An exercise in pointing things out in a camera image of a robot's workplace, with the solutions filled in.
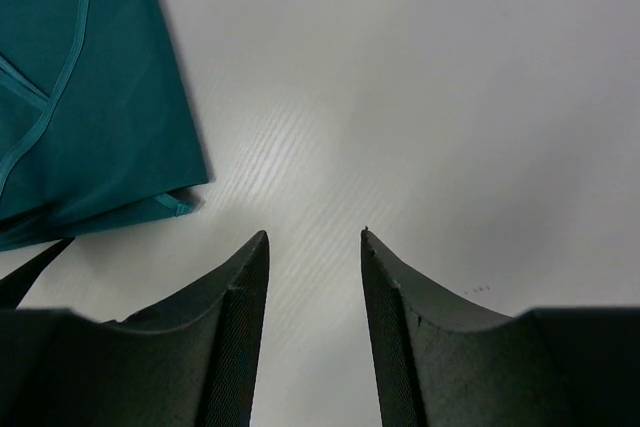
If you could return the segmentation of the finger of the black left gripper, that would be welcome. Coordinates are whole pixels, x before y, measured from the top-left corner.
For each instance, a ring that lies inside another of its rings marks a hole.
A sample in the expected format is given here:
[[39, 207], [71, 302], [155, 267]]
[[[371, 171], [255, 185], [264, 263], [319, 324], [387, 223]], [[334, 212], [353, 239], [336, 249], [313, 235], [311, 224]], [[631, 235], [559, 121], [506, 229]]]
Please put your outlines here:
[[73, 242], [65, 238], [3, 277], [0, 281], [2, 309], [15, 310], [42, 272]]

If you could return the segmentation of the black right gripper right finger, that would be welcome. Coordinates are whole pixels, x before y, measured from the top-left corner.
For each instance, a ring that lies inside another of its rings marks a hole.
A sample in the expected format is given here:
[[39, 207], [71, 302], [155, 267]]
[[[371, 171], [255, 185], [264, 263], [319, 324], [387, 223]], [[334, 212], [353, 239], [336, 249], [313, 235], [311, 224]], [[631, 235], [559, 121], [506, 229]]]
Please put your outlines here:
[[371, 231], [361, 274], [386, 426], [635, 426], [639, 311], [508, 317], [405, 264]]

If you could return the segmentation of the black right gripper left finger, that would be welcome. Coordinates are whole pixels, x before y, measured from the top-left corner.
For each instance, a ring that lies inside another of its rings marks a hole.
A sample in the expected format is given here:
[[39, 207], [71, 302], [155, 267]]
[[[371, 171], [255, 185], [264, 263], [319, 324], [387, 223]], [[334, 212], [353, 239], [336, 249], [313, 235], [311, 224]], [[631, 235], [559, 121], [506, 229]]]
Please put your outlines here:
[[123, 321], [1, 308], [2, 424], [248, 425], [268, 281], [261, 231]]

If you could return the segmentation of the teal satin napkin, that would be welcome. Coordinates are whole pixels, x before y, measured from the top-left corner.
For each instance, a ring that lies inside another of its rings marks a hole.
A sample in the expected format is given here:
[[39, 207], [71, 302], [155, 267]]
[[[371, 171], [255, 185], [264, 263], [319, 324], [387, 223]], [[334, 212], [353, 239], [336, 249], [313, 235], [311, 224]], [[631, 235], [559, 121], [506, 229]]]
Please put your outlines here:
[[1, 247], [192, 212], [208, 180], [158, 0], [1, 0]]

